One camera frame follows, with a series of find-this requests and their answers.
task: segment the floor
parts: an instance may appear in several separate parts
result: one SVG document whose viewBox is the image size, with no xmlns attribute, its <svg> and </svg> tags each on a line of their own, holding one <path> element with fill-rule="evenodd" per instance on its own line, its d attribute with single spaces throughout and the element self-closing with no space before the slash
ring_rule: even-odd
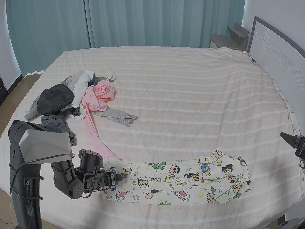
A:
<svg viewBox="0 0 305 229">
<path fill-rule="evenodd" d="M 39 74 L 27 75 L 24 77 L 15 87 L 13 92 L 2 103 L 0 106 L 0 135 L 2 135 L 17 106 L 39 77 Z M 45 220 L 42 221 L 45 229 L 61 229 Z M 16 225 L 17 220 L 13 208 L 13 202 L 11 203 L 11 197 L 0 189 L 0 229 L 14 229 Z M 274 220 L 267 226 L 267 228 L 276 229 L 277 225 L 278 220 Z"/>
</svg>

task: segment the curtain fold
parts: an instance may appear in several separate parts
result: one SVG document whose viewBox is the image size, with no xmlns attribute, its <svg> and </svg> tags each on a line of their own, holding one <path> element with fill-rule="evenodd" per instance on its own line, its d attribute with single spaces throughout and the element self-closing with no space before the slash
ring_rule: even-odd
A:
<svg viewBox="0 0 305 229">
<path fill-rule="evenodd" d="M 211 34 L 241 24 L 245 0 L 7 0 L 23 75 L 62 52 L 111 46 L 209 47 Z"/>
</svg>

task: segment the headboard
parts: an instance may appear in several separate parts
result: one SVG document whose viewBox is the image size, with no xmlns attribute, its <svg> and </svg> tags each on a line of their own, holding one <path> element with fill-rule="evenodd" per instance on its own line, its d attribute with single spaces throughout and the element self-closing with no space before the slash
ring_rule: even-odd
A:
<svg viewBox="0 0 305 229">
<path fill-rule="evenodd" d="M 254 17 L 247 52 L 268 72 L 305 134 L 305 51 L 278 29 Z"/>
</svg>

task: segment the white wall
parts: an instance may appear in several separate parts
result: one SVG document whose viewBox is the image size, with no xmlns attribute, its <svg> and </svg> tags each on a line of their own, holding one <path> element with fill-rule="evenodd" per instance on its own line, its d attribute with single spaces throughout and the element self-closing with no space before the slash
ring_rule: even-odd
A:
<svg viewBox="0 0 305 229">
<path fill-rule="evenodd" d="M 246 0 L 242 26 L 251 35 L 254 16 L 273 25 L 305 49 L 305 0 Z"/>
<path fill-rule="evenodd" d="M 6 0 L 0 0 L 0 76 L 6 89 L 20 76 L 6 20 Z"/>
</svg>

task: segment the bed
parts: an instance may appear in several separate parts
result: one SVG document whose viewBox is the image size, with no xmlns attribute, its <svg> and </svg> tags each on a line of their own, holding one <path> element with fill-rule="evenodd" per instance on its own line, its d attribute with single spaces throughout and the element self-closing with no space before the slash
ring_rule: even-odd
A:
<svg viewBox="0 0 305 229">
<path fill-rule="evenodd" d="M 93 70 L 97 76 L 116 77 L 112 84 L 116 96 L 109 106 L 139 117 L 127 128 L 93 116 L 101 140 L 124 161 L 190 160 L 219 149 L 245 159 L 251 190 L 223 205 L 114 202 L 99 193 L 71 200 L 54 187 L 52 169 L 44 164 L 43 219 L 62 228 L 263 228 L 296 205 L 305 187 L 299 159 L 279 137 L 280 132 L 293 135 L 305 130 L 295 117 L 302 117 L 302 100 L 294 101 L 292 94 L 305 97 L 304 77 L 288 84 L 296 73 L 287 67 L 300 69 L 305 54 L 277 32 L 255 17 L 251 56 L 229 48 L 114 47 L 64 52 L 22 100 L 0 139 L 0 188 L 9 193 L 7 131 L 12 121 L 25 120 L 25 111 L 43 89 L 79 70 Z M 32 122 L 40 124 L 40 117 Z M 85 120 L 67 118 L 67 122 L 77 137 L 73 152 L 92 149 Z M 77 166 L 79 159 L 73 162 Z"/>
</svg>

